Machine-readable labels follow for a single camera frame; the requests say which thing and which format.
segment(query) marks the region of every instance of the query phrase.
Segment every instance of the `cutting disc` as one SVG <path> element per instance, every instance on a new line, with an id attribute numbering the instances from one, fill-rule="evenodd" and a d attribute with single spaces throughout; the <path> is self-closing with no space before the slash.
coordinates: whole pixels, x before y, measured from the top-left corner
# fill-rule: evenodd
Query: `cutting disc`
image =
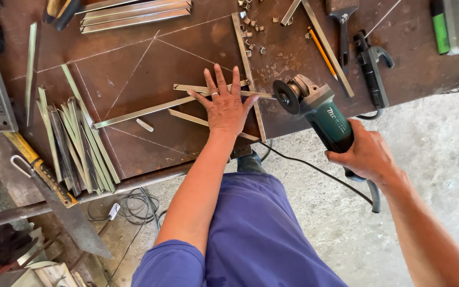
<path id="1" fill-rule="evenodd" d="M 283 81 L 275 80 L 272 84 L 274 95 L 281 107 L 290 114 L 298 114 L 300 112 L 300 104 L 298 103 L 297 95 Z"/>

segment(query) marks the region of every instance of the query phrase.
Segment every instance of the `green marker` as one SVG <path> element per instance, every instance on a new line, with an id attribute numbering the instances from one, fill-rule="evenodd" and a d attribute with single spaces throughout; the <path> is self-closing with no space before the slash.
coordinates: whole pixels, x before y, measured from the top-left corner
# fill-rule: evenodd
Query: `green marker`
<path id="1" fill-rule="evenodd" d="M 433 27 L 435 28 L 435 37 L 437 38 L 437 48 L 440 55 L 449 53 L 451 47 L 447 36 L 446 18 L 444 16 L 444 4 L 442 0 L 433 0 L 430 3 L 431 17 Z"/>

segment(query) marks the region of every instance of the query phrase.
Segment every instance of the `forearm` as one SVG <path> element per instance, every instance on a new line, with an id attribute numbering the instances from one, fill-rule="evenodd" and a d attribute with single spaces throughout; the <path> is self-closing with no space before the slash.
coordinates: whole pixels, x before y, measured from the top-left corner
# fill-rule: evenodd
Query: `forearm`
<path id="1" fill-rule="evenodd" d="M 234 144 L 232 135 L 210 133 L 207 144 L 171 200 L 155 245 L 178 239 L 205 254 L 222 175 Z"/>
<path id="2" fill-rule="evenodd" d="M 380 189 L 386 196 L 401 251 L 420 286 L 459 286 L 459 247 L 412 186 L 405 172 Z"/>

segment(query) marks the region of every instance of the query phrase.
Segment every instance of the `blue jeans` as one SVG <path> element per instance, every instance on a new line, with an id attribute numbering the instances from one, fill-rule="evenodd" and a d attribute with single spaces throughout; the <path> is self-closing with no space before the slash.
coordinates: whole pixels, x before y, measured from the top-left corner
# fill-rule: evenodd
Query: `blue jeans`
<path id="1" fill-rule="evenodd" d="M 260 157 L 255 151 L 250 155 L 237 158 L 237 172 L 267 173 L 261 166 Z"/>

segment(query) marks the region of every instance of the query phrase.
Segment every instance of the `concrete floor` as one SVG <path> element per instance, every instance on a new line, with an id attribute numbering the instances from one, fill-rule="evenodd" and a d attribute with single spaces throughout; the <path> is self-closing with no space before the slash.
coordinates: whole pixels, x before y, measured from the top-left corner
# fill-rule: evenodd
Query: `concrete floor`
<path id="1" fill-rule="evenodd" d="M 383 135 L 399 166 L 459 243 L 459 94 L 435 95 L 388 108 L 378 121 L 364 125 Z M 325 148 L 312 130 L 277 138 L 274 147 L 344 178 L 341 167 L 326 160 Z M 262 155 L 265 152 L 260 145 L 254 148 Z M 373 214 L 361 198 L 301 163 L 271 154 L 263 166 L 284 183 L 305 236 L 348 285 L 412 285 L 385 199 L 382 212 Z M 226 171 L 236 171 L 234 160 Z M 182 180 L 148 187 L 161 200 L 161 210 L 167 208 Z M 365 184 L 351 184 L 368 193 Z M 110 273 L 136 231 L 136 226 L 118 218 L 103 238 L 115 256 L 104 262 Z M 154 238 L 154 226 L 145 226 L 113 279 L 116 286 L 130 286 Z"/>

